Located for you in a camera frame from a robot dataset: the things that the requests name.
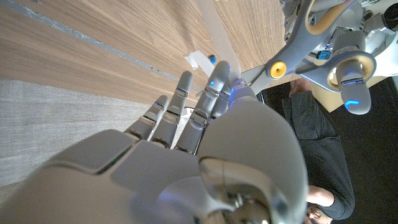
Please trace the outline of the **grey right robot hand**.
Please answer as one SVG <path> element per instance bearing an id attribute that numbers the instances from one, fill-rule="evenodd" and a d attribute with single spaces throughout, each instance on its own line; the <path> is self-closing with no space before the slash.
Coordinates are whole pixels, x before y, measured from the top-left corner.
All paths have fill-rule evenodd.
<path id="1" fill-rule="evenodd" d="M 307 171 L 290 124 L 244 80 L 221 114 L 230 66 L 217 64 L 177 142 L 193 76 L 125 131 L 107 129 L 31 173 L 2 223 L 302 223 Z"/>

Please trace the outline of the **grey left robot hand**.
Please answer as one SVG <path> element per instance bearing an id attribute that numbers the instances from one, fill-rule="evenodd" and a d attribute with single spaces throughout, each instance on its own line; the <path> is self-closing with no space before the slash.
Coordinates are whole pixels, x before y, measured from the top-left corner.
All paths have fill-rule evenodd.
<path id="1" fill-rule="evenodd" d="M 295 73 L 338 92 L 350 113 L 371 108 L 367 81 L 376 70 L 366 52 L 360 1 L 281 1 L 286 45 L 272 59 L 272 78 Z"/>

